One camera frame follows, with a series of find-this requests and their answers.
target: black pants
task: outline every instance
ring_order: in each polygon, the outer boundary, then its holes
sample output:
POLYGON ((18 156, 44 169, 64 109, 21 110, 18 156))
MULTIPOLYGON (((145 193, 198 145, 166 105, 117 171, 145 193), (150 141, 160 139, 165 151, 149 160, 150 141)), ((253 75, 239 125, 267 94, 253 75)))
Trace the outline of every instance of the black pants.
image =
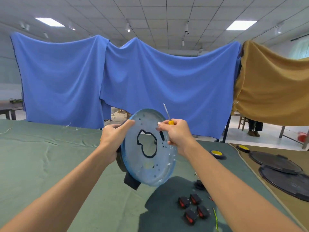
POLYGON ((249 121, 249 130, 253 131, 262 131, 263 130, 263 123, 255 120, 250 120, 247 118, 249 121))

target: brown cloth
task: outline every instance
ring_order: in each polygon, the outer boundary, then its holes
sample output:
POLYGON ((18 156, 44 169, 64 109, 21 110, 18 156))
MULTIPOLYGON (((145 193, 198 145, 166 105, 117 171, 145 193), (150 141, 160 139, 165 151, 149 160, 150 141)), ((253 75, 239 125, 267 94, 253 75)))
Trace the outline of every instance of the brown cloth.
MULTIPOLYGON (((250 151, 261 151, 267 152, 274 155, 282 155, 287 157, 289 160, 293 161, 299 165, 306 174, 309 174, 309 155, 307 151, 292 151, 292 150, 283 150, 276 148, 266 148, 266 147, 255 147, 247 146, 250 151)), ((302 201, 297 199, 287 193, 281 191, 280 189, 274 187, 266 180, 264 180, 259 174, 259 167, 261 165, 254 162, 247 153, 239 151, 241 157, 245 162, 250 166, 250 168, 264 181, 264 183, 271 189, 271 191, 280 199, 280 201, 288 208, 288 210, 294 215, 294 217, 307 229, 309 230, 309 202, 302 201)))
POLYGON ((283 58, 253 41, 242 51, 233 111, 274 125, 309 125, 309 58, 283 58))

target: shoe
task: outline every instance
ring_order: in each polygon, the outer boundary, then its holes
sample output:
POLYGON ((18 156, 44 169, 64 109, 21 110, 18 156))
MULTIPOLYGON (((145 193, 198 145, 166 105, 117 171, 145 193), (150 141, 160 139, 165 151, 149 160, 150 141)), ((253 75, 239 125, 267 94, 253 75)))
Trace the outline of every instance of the shoe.
POLYGON ((260 136, 261 136, 261 135, 259 134, 258 131, 254 131, 254 135, 255 135, 256 137, 260 137, 260 136))
POLYGON ((252 130, 248 131, 248 135, 251 136, 251 137, 255 137, 255 134, 254 134, 254 132, 252 130))

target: rectangular ceiling light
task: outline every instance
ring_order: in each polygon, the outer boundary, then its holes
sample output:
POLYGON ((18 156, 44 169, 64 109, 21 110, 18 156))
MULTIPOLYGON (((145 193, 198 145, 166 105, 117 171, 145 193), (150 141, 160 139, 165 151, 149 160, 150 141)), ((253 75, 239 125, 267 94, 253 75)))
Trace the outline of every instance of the rectangular ceiling light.
POLYGON ((61 23, 58 23, 56 20, 52 18, 36 18, 37 20, 51 26, 51 27, 64 27, 61 23))
POLYGON ((236 20, 234 23, 231 24, 227 28, 227 30, 247 30, 249 27, 251 27, 253 24, 255 24, 257 21, 249 21, 249 20, 236 20))

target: light green curtain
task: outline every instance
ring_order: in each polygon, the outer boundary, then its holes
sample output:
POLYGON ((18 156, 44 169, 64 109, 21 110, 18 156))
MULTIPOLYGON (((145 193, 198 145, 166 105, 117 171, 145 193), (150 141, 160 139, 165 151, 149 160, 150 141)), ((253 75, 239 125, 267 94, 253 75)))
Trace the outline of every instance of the light green curtain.
POLYGON ((309 37, 297 40, 290 53, 290 58, 292 59, 307 57, 309 57, 309 37))

